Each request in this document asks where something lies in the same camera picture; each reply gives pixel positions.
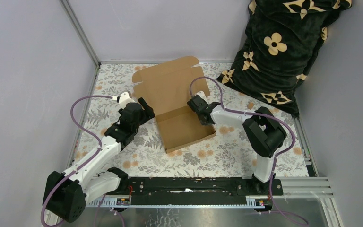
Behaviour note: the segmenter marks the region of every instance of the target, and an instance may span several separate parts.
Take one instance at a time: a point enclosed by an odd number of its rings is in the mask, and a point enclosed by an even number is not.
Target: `black blanket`
[[[299,116],[294,91],[307,78],[327,27],[351,0],[252,0],[247,39],[218,81]]]

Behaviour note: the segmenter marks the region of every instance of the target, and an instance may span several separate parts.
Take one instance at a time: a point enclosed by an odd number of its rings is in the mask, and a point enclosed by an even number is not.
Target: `floral patterned fabric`
[[[217,80],[299,116],[294,91],[307,78],[327,27],[351,0],[251,0],[247,39]]]
[[[131,76],[137,70],[149,66],[152,65],[102,65],[94,95],[112,96],[124,90],[133,92],[134,84],[131,82]],[[206,76],[215,78],[219,72],[230,68],[231,64],[200,64],[200,66]],[[211,81],[208,81],[208,86],[211,91],[208,100],[218,101],[217,87]],[[285,121],[295,131],[290,114],[228,87],[223,89],[226,107],[254,111],[260,106],[265,106],[275,117]],[[109,99],[93,98],[84,127],[102,137],[106,129],[118,120],[118,110],[118,104]],[[226,125],[215,125],[215,129],[217,132],[215,137],[166,154],[155,120],[152,119],[140,127],[133,142],[115,158],[108,160],[100,172],[115,166],[131,176],[251,176],[256,167],[256,153],[252,150],[245,132]],[[291,141],[291,135],[288,135],[283,147],[288,147]],[[80,160],[96,145],[97,141],[83,132],[75,149],[75,161]],[[294,149],[278,158],[276,175],[308,176],[298,140]]]

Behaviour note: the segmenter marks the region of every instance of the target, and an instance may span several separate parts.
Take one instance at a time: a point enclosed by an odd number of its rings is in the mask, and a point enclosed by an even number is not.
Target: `metal frame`
[[[84,33],[84,30],[82,29],[70,3],[68,0],[59,0],[61,5],[63,6],[65,13],[68,15],[69,20],[71,21],[77,35],[79,36],[81,42],[83,43],[88,55],[90,56],[91,60],[96,66],[96,72],[93,77],[93,80],[91,82],[89,94],[92,94],[94,91],[96,79],[98,76],[98,72],[100,69],[101,64],[158,64],[165,61],[103,61],[100,62],[93,47],[91,46],[89,40],[87,39],[86,34]],[[231,60],[224,60],[224,61],[204,61],[200,62],[202,63],[232,63]],[[84,106],[84,111],[82,114],[81,124],[84,124],[86,120],[86,114],[89,109],[90,102],[87,101]],[[312,166],[316,176],[319,176],[318,169],[316,167],[313,154],[311,153],[311,149],[308,143],[308,139],[305,133],[305,130],[303,128],[303,124],[299,119],[293,118],[294,125],[296,127],[297,131],[297,137],[299,138],[303,155],[305,159],[305,163],[308,166]],[[67,166],[70,166],[73,161],[75,147],[77,144],[77,141],[79,140],[81,136],[81,131],[78,130],[77,136],[74,140],[72,151],[70,153],[69,161]],[[332,190],[330,188],[330,183],[328,181],[327,177],[278,177],[278,179],[281,180],[282,186],[284,189],[284,196],[275,196],[275,198],[318,198],[321,202],[324,213],[327,218],[327,222],[329,226],[331,227],[343,227],[342,220],[340,217],[340,214],[336,207],[336,202],[332,193]],[[55,224],[57,223],[58,217],[56,215],[53,215],[51,212],[47,211],[46,214],[46,221],[48,224]]]

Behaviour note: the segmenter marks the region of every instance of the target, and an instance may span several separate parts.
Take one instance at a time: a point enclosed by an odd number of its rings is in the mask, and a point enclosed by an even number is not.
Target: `robotic arm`
[[[54,171],[48,176],[43,201],[59,181],[73,171],[76,172],[55,191],[47,204],[48,210],[67,222],[75,221],[86,204],[118,188],[120,178],[110,170],[99,177],[93,178],[93,176],[107,160],[119,154],[133,141],[140,125],[155,117],[153,109],[143,98],[138,99],[139,103],[136,103],[130,98],[129,92],[113,98],[121,106],[119,110],[121,117],[106,130],[105,136],[102,137],[101,151],[96,156],[95,152],[91,151],[63,173]]]
[[[219,106],[219,102],[209,104],[202,91],[193,96],[187,104],[197,114],[202,125],[225,124],[243,129],[257,153],[254,177],[262,183],[270,180],[274,156],[287,136],[278,122],[260,116],[249,117],[225,111]],[[261,107],[256,112],[273,116],[266,107]]]

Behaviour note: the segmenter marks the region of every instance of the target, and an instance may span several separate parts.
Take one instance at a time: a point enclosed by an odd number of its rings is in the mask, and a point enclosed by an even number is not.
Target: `reflective floor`
[[[327,227],[320,202],[316,199],[276,200],[281,210],[306,218],[310,226]],[[63,227],[92,227],[96,208],[86,208],[75,222]],[[247,209],[132,209],[122,212],[127,227],[295,227],[280,214],[257,214]],[[96,227],[121,227],[121,219],[101,208]]]

